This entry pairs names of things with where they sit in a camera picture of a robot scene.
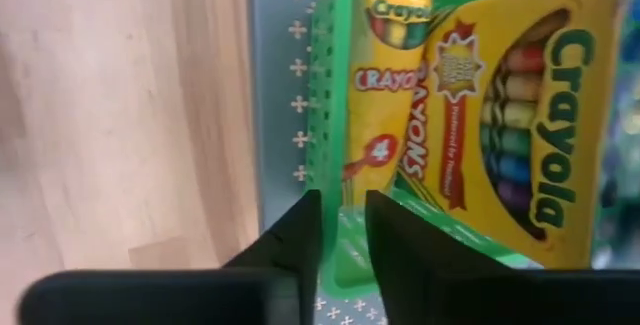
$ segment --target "green plastic basket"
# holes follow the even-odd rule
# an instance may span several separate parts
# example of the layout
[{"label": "green plastic basket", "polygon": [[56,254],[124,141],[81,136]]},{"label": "green plastic basket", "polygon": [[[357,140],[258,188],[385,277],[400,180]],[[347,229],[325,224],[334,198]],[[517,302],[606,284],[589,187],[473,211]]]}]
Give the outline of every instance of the green plastic basket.
[{"label": "green plastic basket", "polygon": [[[437,13],[472,0],[434,1],[433,10]],[[352,6],[353,0],[318,0],[311,32],[307,188],[322,192],[325,233],[322,286],[336,297],[357,296],[375,290],[363,213],[341,209]],[[394,190],[391,195],[438,226],[464,229],[463,233],[482,238],[483,241],[469,245],[489,256],[501,258],[513,254],[445,214],[425,215],[430,206],[417,199],[407,201],[405,193]]]}]

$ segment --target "small crayon box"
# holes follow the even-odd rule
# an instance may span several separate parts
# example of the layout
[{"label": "small crayon box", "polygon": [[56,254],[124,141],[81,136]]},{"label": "small crayon box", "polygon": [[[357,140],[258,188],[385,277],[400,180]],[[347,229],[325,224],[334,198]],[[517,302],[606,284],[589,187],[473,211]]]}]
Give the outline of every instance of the small crayon box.
[{"label": "small crayon box", "polygon": [[436,14],[396,186],[545,267],[589,266],[623,3]]}]

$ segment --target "purple crayon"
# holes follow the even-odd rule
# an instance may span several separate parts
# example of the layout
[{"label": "purple crayon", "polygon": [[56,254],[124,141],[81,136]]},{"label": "purple crayon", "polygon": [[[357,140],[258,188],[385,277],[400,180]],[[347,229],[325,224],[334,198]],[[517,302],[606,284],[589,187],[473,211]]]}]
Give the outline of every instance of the purple crayon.
[{"label": "purple crayon", "polygon": [[498,194],[500,198],[513,210],[529,210],[531,198],[531,187],[527,185],[515,184],[502,180],[498,183]]}]

